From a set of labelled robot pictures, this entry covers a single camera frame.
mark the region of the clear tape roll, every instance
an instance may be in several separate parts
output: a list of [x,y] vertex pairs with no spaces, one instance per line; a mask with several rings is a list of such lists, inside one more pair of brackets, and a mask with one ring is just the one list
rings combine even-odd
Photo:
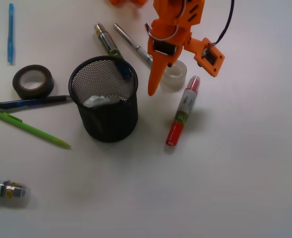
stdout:
[[187,66],[177,60],[172,67],[167,67],[161,79],[162,84],[165,84],[171,89],[179,90],[186,81]]

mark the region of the black mesh pencil holder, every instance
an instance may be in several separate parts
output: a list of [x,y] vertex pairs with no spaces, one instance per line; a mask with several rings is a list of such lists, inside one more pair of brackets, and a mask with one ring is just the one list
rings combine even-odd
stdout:
[[[138,78],[125,60],[101,56],[79,65],[69,80],[69,93],[77,104],[86,131],[103,142],[124,139],[138,120]],[[87,108],[83,103],[91,96],[119,96],[114,104]]]

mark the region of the white tissue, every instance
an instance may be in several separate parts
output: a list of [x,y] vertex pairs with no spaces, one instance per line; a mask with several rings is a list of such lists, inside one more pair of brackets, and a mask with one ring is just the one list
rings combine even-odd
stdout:
[[83,105],[88,108],[98,107],[107,104],[118,103],[121,100],[119,96],[92,96],[88,100],[86,100]]

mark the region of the roll of tape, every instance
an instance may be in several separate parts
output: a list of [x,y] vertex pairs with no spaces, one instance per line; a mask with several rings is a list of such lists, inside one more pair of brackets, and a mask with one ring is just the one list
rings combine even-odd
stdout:
[[[23,86],[26,81],[41,81],[41,85],[28,89]],[[47,97],[54,88],[50,71],[41,65],[30,65],[19,70],[12,81],[13,88],[24,100]]]
[[185,83],[187,66],[177,60],[172,67],[167,67],[160,83],[169,86],[171,89],[179,90]]

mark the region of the orange object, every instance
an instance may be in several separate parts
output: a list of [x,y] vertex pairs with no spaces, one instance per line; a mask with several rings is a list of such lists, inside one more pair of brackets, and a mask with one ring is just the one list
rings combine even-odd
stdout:
[[183,48],[195,54],[194,59],[211,76],[216,77],[224,55],[212,43],[193,39],[191,27],[201,21],[205,0],[154,0],[159,15],[151,24],[148,53],[153,64],[148,81],[148,94],[152,96],[167,66],[172,66]]
[[[127,1],[127,0],[110,0],[111,4],[113,4],[113,5],[118,5],[118,4],[123,3],[125,1]],[[131,2],[138,4],[138,5],[144,5],[146,1],[147,0],[131,0]]]

